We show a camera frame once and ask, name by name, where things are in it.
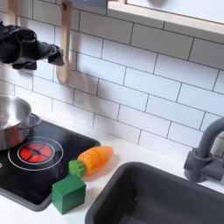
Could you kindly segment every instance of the countertop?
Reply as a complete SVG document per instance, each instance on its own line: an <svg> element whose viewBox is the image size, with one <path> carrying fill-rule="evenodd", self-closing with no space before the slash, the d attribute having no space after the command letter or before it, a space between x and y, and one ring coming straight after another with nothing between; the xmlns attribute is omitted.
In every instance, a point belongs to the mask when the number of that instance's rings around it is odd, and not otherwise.
<svg viewBox="0 0 224 224"><path fill-rule="evenodd" d="M120 138L107 135L95 129L91 129L75 122L62 121L52 116L40 115L43 120L55 123L68 130L78 132L82 135L92 137L101 142L101 145L110 145L115 150L115 155L106 166L93 176L84 178L87 184L86 202L82 206L61 215L57 209L51 204L43 212L33 212L19 204L0 196L0 223L3 224L84 224L85 216L104 186L108 183L116 169L127 162L137 161L157 167L158 169L184 178L184 162L167 157L154 150L149 150L139 145L129 143ZM215 183L210 180L202 183L203 186L214 189L215 191L224 193L223 182Z"/></svg>

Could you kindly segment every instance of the toy carrot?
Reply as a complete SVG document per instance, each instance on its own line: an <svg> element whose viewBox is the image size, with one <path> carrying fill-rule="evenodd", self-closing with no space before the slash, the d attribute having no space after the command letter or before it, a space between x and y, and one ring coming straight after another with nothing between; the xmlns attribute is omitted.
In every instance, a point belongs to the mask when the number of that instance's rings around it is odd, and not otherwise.
<svg viewBox="0 0 224 224"><path fill-rule="evenodd" d="M94 147L78 156L77 160L69 162L71 175L83 177L98 172L113 156L114 150L109 146Z"/></svg>

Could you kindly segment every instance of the black stovetop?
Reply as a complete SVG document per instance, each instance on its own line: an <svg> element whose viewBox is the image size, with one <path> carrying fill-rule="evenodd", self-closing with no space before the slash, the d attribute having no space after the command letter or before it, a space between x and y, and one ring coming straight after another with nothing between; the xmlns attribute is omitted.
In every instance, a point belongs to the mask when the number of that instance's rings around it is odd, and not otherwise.
<svg viewBox="0 0 224 224"><path fill-rule="evenodd" d="M68 162L97 145L94 139L42 122L20 145L0 151L0 194L34 211L45 209L52 185L68 175Z"/></svg>

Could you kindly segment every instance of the silver pot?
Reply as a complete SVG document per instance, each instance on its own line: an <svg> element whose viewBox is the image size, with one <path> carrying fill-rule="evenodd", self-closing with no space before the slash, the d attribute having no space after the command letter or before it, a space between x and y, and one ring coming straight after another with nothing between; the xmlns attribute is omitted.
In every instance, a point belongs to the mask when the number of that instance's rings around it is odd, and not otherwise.
<svg viewBox="0 0 224 224"><path fill-rule="evenodd" d="M30 124L30 117L38 121ZM10 95L0 95L0 151L21 144L29 135L30 128L41 123L38 116L32 114L27 101Z"/></svg>

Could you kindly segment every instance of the sink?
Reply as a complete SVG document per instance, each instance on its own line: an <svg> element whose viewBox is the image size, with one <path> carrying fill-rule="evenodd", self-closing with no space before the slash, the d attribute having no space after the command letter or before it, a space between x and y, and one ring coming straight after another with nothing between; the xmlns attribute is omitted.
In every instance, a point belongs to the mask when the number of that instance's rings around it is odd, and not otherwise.
<svg viewBox="0 0 224 224"><path fill-rule="evenodd" d="M224 195L142 163L118 168L86 224L223 224Z"/></svg>

